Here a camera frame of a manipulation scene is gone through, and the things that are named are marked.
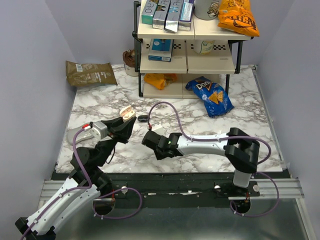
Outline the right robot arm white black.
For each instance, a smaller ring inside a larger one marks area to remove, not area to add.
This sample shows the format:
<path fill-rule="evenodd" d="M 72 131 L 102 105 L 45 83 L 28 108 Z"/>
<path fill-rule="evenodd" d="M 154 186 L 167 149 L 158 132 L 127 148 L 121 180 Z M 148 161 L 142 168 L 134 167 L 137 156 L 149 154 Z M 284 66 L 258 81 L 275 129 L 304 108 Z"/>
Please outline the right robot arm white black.
<path fill-rule="evenodd" d="M 166 137 L 149 130 L 141 143 L 153 150 L 157 160 L 192 154 L 226 157 L 235 168 L 230 191 L 236 196 L 247 192 L 250 178 L 257 172 L 260 143 L 236 127 L 211 136 L 176 132 Z"/>

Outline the beige earbud charging case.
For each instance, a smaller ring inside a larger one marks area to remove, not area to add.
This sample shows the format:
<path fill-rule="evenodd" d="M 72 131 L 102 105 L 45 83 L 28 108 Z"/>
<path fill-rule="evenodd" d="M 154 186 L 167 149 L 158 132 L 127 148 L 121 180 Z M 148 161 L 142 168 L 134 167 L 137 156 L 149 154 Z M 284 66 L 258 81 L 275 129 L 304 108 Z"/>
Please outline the beige earbud charging case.
<path fill-rule="evenodd" d="M 122 117 L 123 122 L 127 122 L 136 116 L 136 112 L 131 105 L 128 105 L 119 111 L 119 115 Z"/>

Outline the black earbud charging case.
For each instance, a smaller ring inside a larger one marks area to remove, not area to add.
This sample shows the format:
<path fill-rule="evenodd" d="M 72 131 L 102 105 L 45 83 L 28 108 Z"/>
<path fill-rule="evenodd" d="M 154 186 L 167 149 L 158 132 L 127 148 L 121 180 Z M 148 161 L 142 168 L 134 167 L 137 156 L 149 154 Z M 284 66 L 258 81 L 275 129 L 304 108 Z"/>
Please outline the black earbud charging case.
<path fill-rule="evenodd" d="M 140 115 L 140 116 L 137 117 L 137 120 L 139 122 L 146 123 L 146 122 L 148 122 L 149 117 L 147 115 Z"/>

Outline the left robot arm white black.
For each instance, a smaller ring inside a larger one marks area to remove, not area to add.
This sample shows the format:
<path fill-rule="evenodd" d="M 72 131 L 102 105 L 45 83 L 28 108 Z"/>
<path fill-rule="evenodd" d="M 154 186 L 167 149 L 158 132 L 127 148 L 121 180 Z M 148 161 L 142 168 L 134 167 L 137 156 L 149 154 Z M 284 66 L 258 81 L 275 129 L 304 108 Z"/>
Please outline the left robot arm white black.
<path fill-rule="evenodd" d="M 15 222 L 21 239 L 53 240 L 62 223 L 83 205 L 95 199 L 115 197 L 119 190 L 100 168 L 118 143 L 128 143 L 136 120 L 135 116 L 127 120 L 118 117 L 90 122 L 78 129 L 72 139 L 73 171 L 47 203 L 29 217 Z M 84 132 L 99 140 L 95 147 L 76 146 L 78 135 Z"/>

